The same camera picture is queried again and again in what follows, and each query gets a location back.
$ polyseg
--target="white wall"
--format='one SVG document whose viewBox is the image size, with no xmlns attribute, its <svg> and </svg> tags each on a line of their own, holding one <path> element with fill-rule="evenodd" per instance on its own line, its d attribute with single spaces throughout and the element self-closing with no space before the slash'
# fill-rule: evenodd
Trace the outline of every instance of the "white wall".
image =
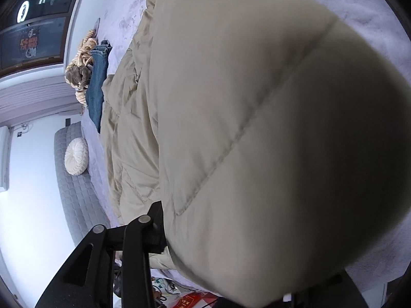
<svg viewBox="0 0 411 308">
<path fill-rule="evenodd" d="M 26 308 L 26 304 L 21 298 L 20 292 L 18 291 L 16 285 L 14 284 L 14 281 L 12 279 L 12 276 L 9 273 L 9 270 L 7 269 L 6 263 L 4 262 L 3 255 L 1 254 L 0 251 L 0 276 L 3 279 L 4 283 L 6 286 L 9 288 L 9 291 L 15 295 L 17 301 L 20 303 L 20 305 L 23 308 Z"/>
<path fill-rule="evenodd" d="M 74 250 L 64 217 L 54 165 L 54 134 L 65 116 L 30 122 L 29 132 L 12 134 L 9 190 L 0 193 L 0 250 L 28 308 Z M 71 116 L 71 122 L 80 116 Z"/>
</svg>

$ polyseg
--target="window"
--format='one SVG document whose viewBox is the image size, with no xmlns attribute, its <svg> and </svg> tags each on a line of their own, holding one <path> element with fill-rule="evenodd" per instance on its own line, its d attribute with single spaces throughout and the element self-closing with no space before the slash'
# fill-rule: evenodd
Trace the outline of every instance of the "window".
<svg viewBox="0 0 411 308">
<path fill-rule="evenodd" d="M 75 0 L 14 0 L 0 15 L 0 77 L 63 62 Z"/>
</svg>

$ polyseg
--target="white bedsheet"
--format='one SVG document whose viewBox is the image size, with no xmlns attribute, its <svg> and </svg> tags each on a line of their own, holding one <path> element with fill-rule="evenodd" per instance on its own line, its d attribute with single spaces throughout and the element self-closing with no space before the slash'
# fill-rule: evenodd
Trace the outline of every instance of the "white bedsheet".
<svg viewBox="0 0 411 308">
<path fill-rule="evenodd" d="M 107 167 L 106 161 L 104 160 L 103 146 L 100 142 L 100 134 L 97 132 L 96 126 L 90 119 L 87 108 L 84 110 L 84 114 L 81 118 L 81 129 L 88 145 L 89 161 L 87 170 L 90 174 L 94 191 L 107 214 L 111 227 L 118 227 L 120 226 L 120 223 L 114 214 L 112 206 L 110 205 L 110 198 L 108 197 Z"/>
<path fill-rule="evenodd" d="M 411 42 L 385 0 L 317 0 L 354 28 L 411 83 Z M 107 0 L 100 17 L 99 40 L 110 40 L 108 73 L 114 74 L 137 30 L 145 0 Z M 411 260 L 411 215 L 381 245 L 350 269 L 361 290 L 403 274 Z M 393 242 L 390 248 L 387 242 Z"/>
</svg>

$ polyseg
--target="gray quilted headboard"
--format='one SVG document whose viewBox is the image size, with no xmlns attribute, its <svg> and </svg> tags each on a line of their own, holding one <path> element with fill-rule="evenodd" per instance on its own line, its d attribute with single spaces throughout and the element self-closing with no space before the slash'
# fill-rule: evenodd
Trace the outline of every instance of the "gray quilted headboard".
<svg viewBox="0 0 411 308">
<path fill-rule="evenodd" d="M 64 214 L 74 243 L 77 245 L 95 225 L 110 224 L 94 192 L 88 171 L 72 176 L 64 167 L 67 146 L 75 138 L 81 138 L 81 123 L 62 128 L 54 135 L 54 160 L 58 188 Z"/>
</svg>

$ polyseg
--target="cable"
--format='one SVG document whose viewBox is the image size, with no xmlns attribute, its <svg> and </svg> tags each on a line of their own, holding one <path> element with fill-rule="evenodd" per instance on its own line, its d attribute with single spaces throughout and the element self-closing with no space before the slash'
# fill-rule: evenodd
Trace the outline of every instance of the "cable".
<svg viewBox="0 0 411 308">
<path fill-rule="evenodd" d="M 155 289 L 157 289 L 157 290 L 160 292 L 160 294 L 161 294 L 161 289 L 159 289 L 157 286 L 155 286 L 155 285 L 153 285 L 153 284 L 152 284 L 152 286 L 153 286 Z"/>
<path fill-rule="evenodd" d="M 170 294 L 170 295 L 178 295 L 178 293 L 171 293 L 171 292 L 169 292 L 165 287 L 164 287 L 164 290 L 165 290 L 168 294 Z"/>
<path fill-rule="evenodd" d="M 170 288 L 171 288 L 172 290 L 175 290 L 175 289 L 176 289 L 175 283 L 174 283 L 171 279 L 165 279 L 165 281 L 168 283 L 168 285 L 170 286 Z"/>
<path fill-rule="evenodd" d="M 188 291 L 196 292 L 196 291 L 197 291 L 195 288 L 194 288 L 194 289 L 192 289 L 192 288 L 187 288 L 187 287 L 181 286 L 180 284 L 178 284 L 178 286 L 181 287 L 181 288 L 184 288 L 185 290 L 187 290 L 187 291 L 185 291 L 185 292 L 188 292 Z"/>
<path fill-rule="evenodd" d="M 159 299 L 154 299 L 154 301 L 156 301 L 160 306 L 164 305 L 164 303 L 162 303 L 162 301 Z"/>
<path fill-rule="evenodd" d="M 206 308 L 209 305 L 212 305 L 213 303 L 216 303 L 218 299 L 215 299 L 213 302 L 207 303 L 206 305 L 203 305 L 202 308 Z"/>
<path fill-rule="evenodd" d="M 30 121 L 25 122 L 25 123 L 21 123 L 21 124 L 16 125 L 16 126 L 13 126 L 12 128 L 10 128 L 10 132 L 13 133 L 14 131 L 17 131 L 17 130 L 20 130 L 20 129 L 22 130 L 21 134 L 25 134 L 25 133 L 31 131 L 32 126 L 30 126 Z"/>
</svg>

